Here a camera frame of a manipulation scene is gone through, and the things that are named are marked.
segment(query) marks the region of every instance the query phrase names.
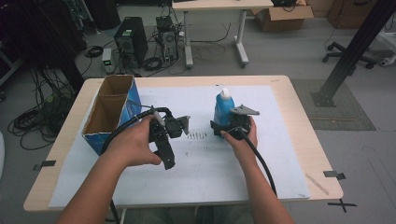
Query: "white paper sheet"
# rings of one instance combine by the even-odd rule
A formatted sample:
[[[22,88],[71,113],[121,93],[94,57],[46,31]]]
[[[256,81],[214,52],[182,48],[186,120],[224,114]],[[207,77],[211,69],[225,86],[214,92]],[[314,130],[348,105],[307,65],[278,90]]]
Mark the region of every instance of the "white paper sheet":
[[[227,86],[235,105],[260,111],[258,150],[274,178],[278,198],[309,198],[304,175],[296,159],[276,99],[269,86]],[[176,165],[165,170],[144,165],[127,168],[121,175],[113,199],[117,205],[161,205],[190,203],[232,203],[248,200],[246,182],[233,150],[213,135],[216,95],[222,86],[188,88],[139,88],[143,105],[168,107],[175,118],[189,115],[190,134],[170,139]],[[78,190],[98,156],[81,137],[64,162],[49,207],[64,207]],[[152,143],[150,148],[157,148]]]

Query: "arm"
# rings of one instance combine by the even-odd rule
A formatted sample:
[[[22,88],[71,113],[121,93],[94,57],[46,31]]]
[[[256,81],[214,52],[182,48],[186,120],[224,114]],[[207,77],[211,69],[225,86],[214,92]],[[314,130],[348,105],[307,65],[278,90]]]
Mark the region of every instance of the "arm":
[[[248,138],[257,147],[256,123],[253,118],[250,118],[250,122],[251,130]],[[226,132],[222,132],[222,134],[233,147],[233,153],[245,174],[254,223],[293,223],[289,213],[275,196],[262,174],[256,156],[248,143],[245,140],[238,141]]]
[[[142,119],[111,141],[56,223],[103,223],[123,170],[128,166],[161,163],[149,149],[151,119]]]

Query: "black office chair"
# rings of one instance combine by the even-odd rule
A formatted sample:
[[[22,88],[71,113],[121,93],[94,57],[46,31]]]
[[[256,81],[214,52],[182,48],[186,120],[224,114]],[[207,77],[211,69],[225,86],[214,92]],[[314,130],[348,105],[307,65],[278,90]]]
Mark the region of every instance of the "black office chair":
[[[336,42],[332,42],[328,47],[327,50],[333,50],[334,48],[340,50],[341,52],[334,52],[334,53],[327,53],[326,56],[324,56],[324,58],[322,59],[322,61],[324,63],[326,63],[327,61],[329,61],[329,58],[332,57],[341,57],[343,56],[344,52],[347,50],[345,47],[341,46],[340,44],[336,43]],[[377,64],[377,61],[371,58],[367,58],[365,56],[361,56],[359,58],[359,60],[361,60],[362,62],[367,63],[366,64],[366,68],[367,69],[372,69],[374,67],[375,64]]]

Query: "person's left hand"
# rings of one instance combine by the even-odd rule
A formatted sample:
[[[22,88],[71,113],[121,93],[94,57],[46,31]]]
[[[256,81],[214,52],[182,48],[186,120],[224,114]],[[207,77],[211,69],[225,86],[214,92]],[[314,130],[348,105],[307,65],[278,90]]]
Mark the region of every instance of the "person's left hand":
[[[117,162],[125,167],[160,164],[161,158],[149,149],[149,122],[152,119],[154,116],[148,116],[125,129],[110,142],[105,154],[111,154],[109,156],[117,158]]]

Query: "forearm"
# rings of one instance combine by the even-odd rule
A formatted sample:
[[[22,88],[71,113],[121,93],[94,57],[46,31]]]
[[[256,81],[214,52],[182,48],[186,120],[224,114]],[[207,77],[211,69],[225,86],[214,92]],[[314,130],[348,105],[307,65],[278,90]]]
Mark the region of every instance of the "forearm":
[[[103,223],[124,168],[111,155],[100,157],[57,223]]]
[[[257,164],[244,166],[254,223],[293,223]]]

